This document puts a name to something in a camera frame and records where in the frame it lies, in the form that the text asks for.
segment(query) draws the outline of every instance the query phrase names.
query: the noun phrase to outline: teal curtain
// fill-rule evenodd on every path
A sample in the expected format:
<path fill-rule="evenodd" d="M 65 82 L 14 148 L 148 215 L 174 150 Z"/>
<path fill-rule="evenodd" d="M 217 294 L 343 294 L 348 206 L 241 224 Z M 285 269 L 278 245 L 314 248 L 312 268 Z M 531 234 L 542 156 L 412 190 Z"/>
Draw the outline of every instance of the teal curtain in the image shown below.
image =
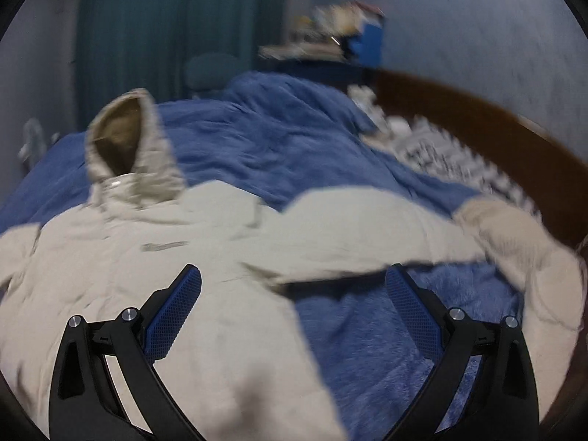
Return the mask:
<path fill-rule="evenodd" d="M 183 66 L 211 51 L 255 66 L 278 43 L 284 0 L 81 0 L 76 41 L 78 128 L 116 96 L 147 88 L 158 102 L 187 97 Z"/>

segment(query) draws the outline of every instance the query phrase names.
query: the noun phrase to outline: blue blanket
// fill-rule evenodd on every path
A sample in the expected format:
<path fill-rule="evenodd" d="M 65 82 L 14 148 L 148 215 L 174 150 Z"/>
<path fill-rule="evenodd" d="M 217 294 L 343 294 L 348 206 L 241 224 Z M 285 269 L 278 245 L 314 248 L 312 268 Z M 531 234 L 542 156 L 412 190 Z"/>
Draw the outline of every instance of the blue blanket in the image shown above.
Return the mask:
<path fill-rule="evenodd" d="M 189 185 L 218 179 L 263 198 L 277 210 L 313 188 L 356 185 L 387 189 L 449 217 L 478 194 L 420 175 L 365 146 L 358 134 L 372 122 L 343 93 L 289 76 L 246 73 L 221 100 L 160 104 L 178 165 Z M 84 134 L 49 150 L 0 209 L 0 233 L 46 223 L 88 196 Z M 415 269 L 449 305 L 473 318 L 516 314 L 518 299 L 488 263 Z M 351 439 L 381 438 L 418 391 L 430 366 L 380 284 L 351 282 L 293 293 L 296 309 Z M 472 384 L 469 368 L 444 423 L 454 422 Z"/>

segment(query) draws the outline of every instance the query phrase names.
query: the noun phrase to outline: hoodie sleeve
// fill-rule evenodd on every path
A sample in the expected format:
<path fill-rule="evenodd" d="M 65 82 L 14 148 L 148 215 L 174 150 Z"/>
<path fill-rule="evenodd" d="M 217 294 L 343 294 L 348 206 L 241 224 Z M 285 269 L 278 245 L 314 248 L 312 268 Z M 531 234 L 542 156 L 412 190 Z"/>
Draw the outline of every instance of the hoodie sleeve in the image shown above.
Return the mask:
<path fill-rule="evenodd" d="M 0 299 L 13 277 L 26 269 L 39 234 L 39 224 L 27 224 L 7 230 L 0 236 Z"/>
<path fill-rule="evenodd" d="M 523 334 L 542 419 L 566 377 L 581 330 L 584 264 L 530 214 L 503 200 L 475 197 L 453 218 L 524 292 Z"/>

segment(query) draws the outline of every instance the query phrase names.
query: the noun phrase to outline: bed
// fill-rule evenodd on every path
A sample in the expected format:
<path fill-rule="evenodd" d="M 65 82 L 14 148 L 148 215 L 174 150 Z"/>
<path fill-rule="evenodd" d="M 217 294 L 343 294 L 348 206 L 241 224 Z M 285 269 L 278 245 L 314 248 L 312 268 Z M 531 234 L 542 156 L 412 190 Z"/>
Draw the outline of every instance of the bed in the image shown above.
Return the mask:
<path fill-rule="evenodd" d="M 387 114 L 408 118 L 420 114 L 448 129 L 524 188 L 555 238 L 574 247 L 581 242 L 588 232 L 588 216 L 584 212 L 588 184 L 580 182 L 588 182 L 588 170 L 563 148 L 533 132 L 514 116 L 469 95 L 390 72 L 376 72 L 372 80 L 377 102 Z M 251 110 L 255 117 L 243 117 L 246 111 L 242 107 Z M 464 186 L 440 185 L 434 178 L 416 175 L 393 157 L 361 145 L 358 134 L 372 131 L 373 126 L 349 99 L 334 89 L 317 89 L 311 83 L 288 77 L 253 73 L 233 82 L 221 102 L 179 101 L 161 104 L 159 110 L 179 167 L 190 186 L 222 180 L 259 196 L 278 211 L 310 189 L 341 185 L 392 190 L 445 215 L 476 193 Z M 330 125 L 336 125 L 337 131 L 331 131 Z M 84 165 L 83 138 L 84 134 L 78 134 L 61 140 L 27 176 L 0 210 L 0 233 L 23 223 L 45 224 L 64 210 L 85 203 L 90 184 Z M 284 153 L 285 147 L 292 151 Z M 562 198 L 568 201 L 565 206 L 561 204 Z M 414 276 L 421 276 L 428 286 L 439 286 L 439 280 L 454 279 L 453 291 L 447 287 L 441 289 L 448 297 L 446 303 L 452 302 L 451 297 L 468 284 L 474 290 L 476 284 L 486 283 L 487 291 L 493 294 L 491 298 L 499 301 L 486 316 L 500 319 L 508 314 L 520 315 L 516 293 L 490 263 L 470 264 L 466 268 L 451 264 L 433 270 L 414 268 Z M 354 290 L 357 285 L 351 280 L 347 286 L 339 285 L 318 294 L 314 289 L 308 293 L 304 287 L 295 286 L 290 293 L 323 381 L 333 394 L 348 435 L 354 439 L 373 439 L 385 434 L 427 374 L 424 365 L 419 368 L 421 372 L 409 367 L 402 376 L 415 377 L 409 390 L 412 394 L 403 393 L 395 399 L 396 412 L 384 414 L 382 407 L 390 399 L 382 392 L 395 386 L 396 379 L 389 384 L 373 382 L 369 386 L 372 395 L 361 401 L 365 409 L 355 402 L 366 392 L 363 381 L 354 380 L 353 375 L 342 384 L 342 372 L 353 374 L 358 365 L 372 367 L 370 375 L 378 379 L 386 374 L 381 371 L 382 365 L 398 361 L 379 354 L 347 365 L 337 364 L 333 351 L 325 343 L 339 326 L 334 323 L 325 328 L 317 323 L 320 320 L 343 320 L 343 325 L 351 326 L 339 342 L 347 352 L 369 348 L 357 345 L 358 333 L 363 339 L 378 338 L 398 324 L 398 320 L 386 318 L 387 308 L 380 307 L 379 313 L 384 314 L 385 320 L 377 327 L 363 325 L 364 315 L 379 307 L 385 297 L 379 292 L 380 287 L 370 287 L 369 282 L 364 285 L 367 289 Z M 476 314 L 474 305 L 471 310 Z M 359 316 L 348 317 L 345 313 L 349 310 Z M 379 360 L 379 364 L 374 364 L 374 360 Z M 562 439 L 562 433 L 572 433 L 583 422 L 573 412 L 584 409 L 586 372 L 582 363 L 585 360 L 585 343 L 578 343 L 566 382 L 542 423 L 543 439 Z M 461 402 L 474 373 L 475 365 L 472 365 L 460 392 Z M 356 386 L 359 392 L 347 389 Z M 456 400 L 446 423 L 457 419 L 459 403 Z"/>

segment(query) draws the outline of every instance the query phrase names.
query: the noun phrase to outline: hood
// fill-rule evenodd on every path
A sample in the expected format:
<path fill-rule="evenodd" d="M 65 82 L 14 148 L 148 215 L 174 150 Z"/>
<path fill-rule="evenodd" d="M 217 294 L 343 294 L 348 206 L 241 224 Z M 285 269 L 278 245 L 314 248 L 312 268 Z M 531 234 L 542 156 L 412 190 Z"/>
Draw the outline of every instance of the hood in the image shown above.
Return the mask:
<path fill-rule="evenodd" d="M 90 123 L 86 166 L 93 203 L 113 195 L 145 206 L 175 199 L 186 187 L 155 101 L 145 89 L 114 99 Z"/>

